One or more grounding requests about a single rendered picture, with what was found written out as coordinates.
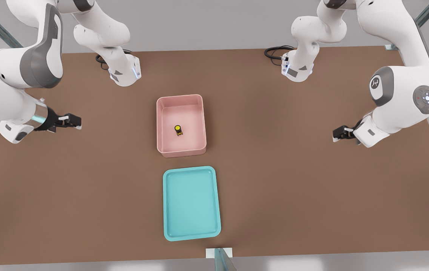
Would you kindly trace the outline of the pale blue-green tray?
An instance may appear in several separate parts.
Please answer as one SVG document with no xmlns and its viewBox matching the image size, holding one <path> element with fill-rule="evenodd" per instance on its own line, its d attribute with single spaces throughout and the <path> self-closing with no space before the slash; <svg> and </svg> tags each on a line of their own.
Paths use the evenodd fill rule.
<svg viewBox="0 0 429 271">
<path fill-rule="evenodd" d="M 165 239 L 213 238 L 221 232 L 216 170 L 211 166 L 170 169 L 163 174 Z"/>
</svg>

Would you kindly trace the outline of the pink plastic box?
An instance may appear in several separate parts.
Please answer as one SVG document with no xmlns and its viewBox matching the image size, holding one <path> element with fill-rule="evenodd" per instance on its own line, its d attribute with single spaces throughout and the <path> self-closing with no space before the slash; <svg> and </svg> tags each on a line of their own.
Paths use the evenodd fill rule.
<svg viewBox="0 0 429 271">
<path fill-rule="evenodd" d="M 164 158 L 202 155 L 207 136 L 201 95 L 161 97 L 156 103 L 157 149 Z M 175 125 L 183 134 L 176 135 Z"/>
</svg>

